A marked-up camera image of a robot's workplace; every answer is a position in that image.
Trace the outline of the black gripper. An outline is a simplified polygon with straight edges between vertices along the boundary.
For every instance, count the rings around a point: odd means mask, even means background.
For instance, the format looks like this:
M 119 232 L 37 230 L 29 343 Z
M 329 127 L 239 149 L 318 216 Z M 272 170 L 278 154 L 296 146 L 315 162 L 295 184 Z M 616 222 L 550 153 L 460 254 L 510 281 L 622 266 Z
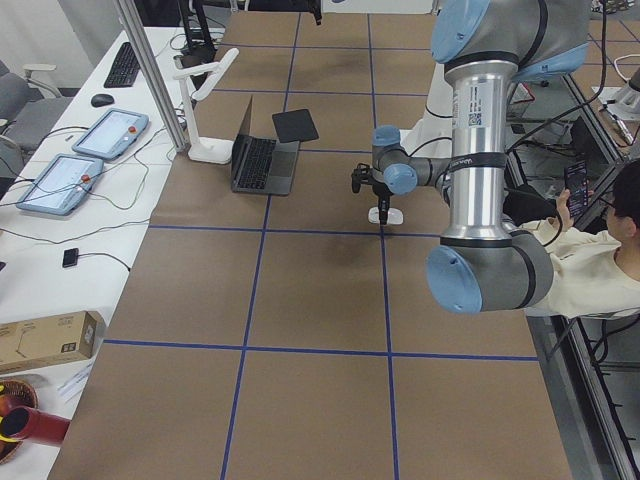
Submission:
M 385 183 L 374 182 L 372 191 L 379 198 L 378 200 L 378 218 L 381 225 L 386 225 L 389 216 L 389 199 L 393 193 L 389 190 Z

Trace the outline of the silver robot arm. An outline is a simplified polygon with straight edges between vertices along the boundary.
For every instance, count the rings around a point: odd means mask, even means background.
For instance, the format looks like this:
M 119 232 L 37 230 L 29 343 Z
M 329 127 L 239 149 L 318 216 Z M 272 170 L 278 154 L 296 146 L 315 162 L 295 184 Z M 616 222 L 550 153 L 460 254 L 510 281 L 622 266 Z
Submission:
M 449 1 L 432 32 L 434 60 L 452 89 L 452 151 L 414 158 L 393 126 L 373 134 L 372 168 L 390 192 L 434 186 L 450 214 L 428 255 L 429 289 L 446 310 L 515 310 L 542 300 L 553 267 L 542 244 L 503 217 L 510 86 L 578 69 L 586 58 L 587 1 Z

